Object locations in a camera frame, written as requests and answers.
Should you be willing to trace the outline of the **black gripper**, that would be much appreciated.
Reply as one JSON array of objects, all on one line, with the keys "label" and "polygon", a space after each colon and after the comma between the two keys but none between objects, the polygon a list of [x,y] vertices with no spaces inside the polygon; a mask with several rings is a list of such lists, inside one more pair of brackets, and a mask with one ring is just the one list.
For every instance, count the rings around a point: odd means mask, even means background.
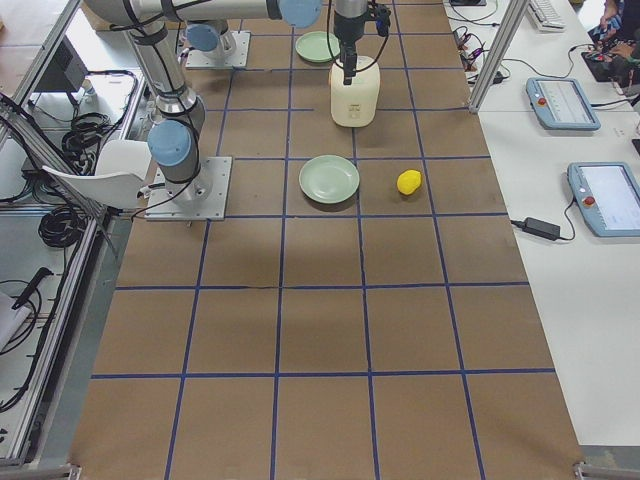
[{"label": "black gripper", "polygon": [[356,76],[356,43],[363,37],[365,24],[369,20],[369,12],[357,17],[347,17],[339,12],[334,14],[334,35],[339,41],[339,61],[343,67],[344,84],[351,84]]}]

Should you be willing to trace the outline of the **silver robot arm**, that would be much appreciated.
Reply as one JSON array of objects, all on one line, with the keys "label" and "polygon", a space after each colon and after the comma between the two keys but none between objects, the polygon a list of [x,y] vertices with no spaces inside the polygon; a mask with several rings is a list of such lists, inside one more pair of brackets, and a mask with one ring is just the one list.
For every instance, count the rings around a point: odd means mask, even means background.
[{"label": "silver robot arm", "polygon": [[374,1],[189,1],[185,33],[190,47],[225,61],[236,51],[236,34],[229,30],[230,19],[282,20],[295,28],[308,28],[327,9],[326,27],[319,47],[320,57],[300,52],[308,61],[332,61],[342,70],[342,82],[350,85],[357,74],[373,67],[377,60],[359,68],[356,44],[368,22],[376,24],[378,35],[389,36],[389,10]]},{"label": "silver robot arm", "polygon": [[128,35],[162,117],[149,133],[148,146],[164,175],[167,195],[180,202],[205,199],[212,180],[202,171],[199,153],[205,108],[186,83],[166,23],[271,19],[303,28],[318,20],[322,7],[320,1],[89,1],[87,5],[112,29]]}]

